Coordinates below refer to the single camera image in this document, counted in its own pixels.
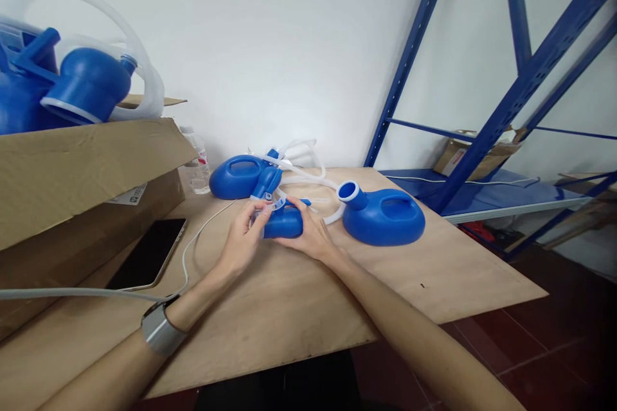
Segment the plastic water bottle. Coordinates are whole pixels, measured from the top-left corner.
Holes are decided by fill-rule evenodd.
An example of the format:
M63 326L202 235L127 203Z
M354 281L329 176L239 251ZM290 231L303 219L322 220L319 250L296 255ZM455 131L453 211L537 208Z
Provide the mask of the plastic water bottle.
M180 131L188 142L199 154L184 167L188 172L188 183L195 194L206 194L210 192L210 167L206 157L206 148L203 140L195 135L193 127L181 125Z

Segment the gray wrist strap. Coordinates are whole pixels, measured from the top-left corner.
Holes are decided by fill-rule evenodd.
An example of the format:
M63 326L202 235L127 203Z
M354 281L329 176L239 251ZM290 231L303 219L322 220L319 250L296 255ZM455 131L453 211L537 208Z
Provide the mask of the gray wrist strap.
M171 356L186 338L186 333L167 321L165 305L153 306L141 319L143 336L152 350L163 356Z

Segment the smartphone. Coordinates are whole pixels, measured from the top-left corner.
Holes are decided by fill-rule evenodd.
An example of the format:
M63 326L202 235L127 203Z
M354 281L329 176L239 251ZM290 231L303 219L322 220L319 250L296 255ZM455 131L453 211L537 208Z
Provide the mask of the smartphone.
M185 218L157 220L131 251L106 289L139 290L155 286L174 253Z

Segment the plywood board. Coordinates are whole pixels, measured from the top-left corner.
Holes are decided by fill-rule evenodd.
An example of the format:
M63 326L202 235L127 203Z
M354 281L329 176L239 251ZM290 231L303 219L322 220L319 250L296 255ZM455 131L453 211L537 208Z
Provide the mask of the plywood board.
M328 171L335 182L356 180L365 191L396 188L369 168ZM334 198L323 186L285 186L300 197ZM204 230L188 253L192 281L218 258L233 204ZM189 219L161 282L148 293L167 295L183 283L184 246L227 201L188 195L170 215ZM319 204L325 214L337 204ZM401 247L371 247L355 241L341 221L329 227L346 248L375 274L437 323L536 299L546 292L455 226L422 205L424 235ZM87 281L104 283L129 249ZM147 301L73 298L56 303L0 347L0 408L30 410L139 327ZM264 241L255 261L229 293L194 329L147 393L168 394L260 371L375 339L366 314L325 267L300 253Z

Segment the shelf rack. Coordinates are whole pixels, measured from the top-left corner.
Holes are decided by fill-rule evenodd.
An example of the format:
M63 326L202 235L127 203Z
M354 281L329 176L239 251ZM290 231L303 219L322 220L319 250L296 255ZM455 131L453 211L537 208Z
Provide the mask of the shelf rack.
M532 97L540 84L605 2L606 0L572 0L536 52L532 53L525 0L508 0L518 76L478 135L470 137L450 130L394 118L395 109L400 100L405 82L437 3L437 0L421 0L397 72L379 118L370 149L366 155L364 166L372 167L375 164L390 124L402 125L470 142L469 149L449 177L437 174L430 169L383 171L383 174L395 177L418 177L435 181L435 183L426 183L417 180L393 179L407 192L422 200L427 206L452 223L461 223L463 220L468 222L484 220L486 218L538 210L563 207L576 208L605 191L613 182L617 181L617 171L607 173L605 179L588 191L586 195L578 195L541 182L491 186L466 183L470 174L495 145L495 142L507 129L510 122ZM612 17L577 63L567 72L564 79L530 118L526 124L524 138L527 138L534 130L547 130L578 136L617 139L616 136L561 130L541 127L539 125L547 113L557 104L560 98L600 54L616 33L617 14ZM491 173L485 180L500 181L499 179L502 178L508 178L511 181L512 179L522 179L524 177L500 168ZM512 258L516 253L531 245L537 238L563 221L571 213L573 213L571 209L565 209L560 212L546 225L530 235L516 249L506 254L505 258Z

